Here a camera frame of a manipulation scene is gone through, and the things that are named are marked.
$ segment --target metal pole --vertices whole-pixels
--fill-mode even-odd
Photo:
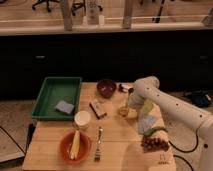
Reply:
[[[132,25],[133,0],[125,0],[123,28],[129,29]]]
[[[64,29],[67,31],[72,30],[73,23],[68,0],[60,0],[60,5],[64,20]]]

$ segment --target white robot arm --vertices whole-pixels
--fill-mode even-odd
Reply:
[[[204,140],[198,171],[213,171],[213,115],[203,109],[170,96],[159,88],[159,80],[154,77],[138,79],[134,91],[128,99],[128,106],[139,109],[145,99],[150,99],[174,118],[183,122]]]

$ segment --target bowl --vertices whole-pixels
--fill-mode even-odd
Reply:
[[[113,80],[102,79],[97,83],[97,90],[104,98],[110,98],[117,86]]]
[[[80,149],[76,159],[70,159],[69,151],[72,146],[72,141],[75,135],[75,131],[67,134],[60,142],[59,155],[60,158],[67,164],[78,164],[85,160],[89,155],[92,141],[91,139],[80,131]]]

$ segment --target yellow object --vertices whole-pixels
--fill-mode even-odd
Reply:
[[[153,108],[154,108],[153,102],[152,102],[151,100],[149,100],[149,99],[146,99],[146,100],[144,101],[144,104],[143,104],[142,108],[139,110],[139,111],[140,111],[139,115],[140,115],[140,116],[148,115],[149,112],[150,112]]]
[[[73,142],[72,142],[72,147],[69,153],[70,159],[73,160],[77,158],[79,149],[80,149],[80,131],[76,130],[74,138],[73,138]]]

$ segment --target white cup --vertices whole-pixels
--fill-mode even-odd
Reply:
[[[89,112],[82,110],[75,114],[74,121],[79,129],[87,129],[91,120]]]

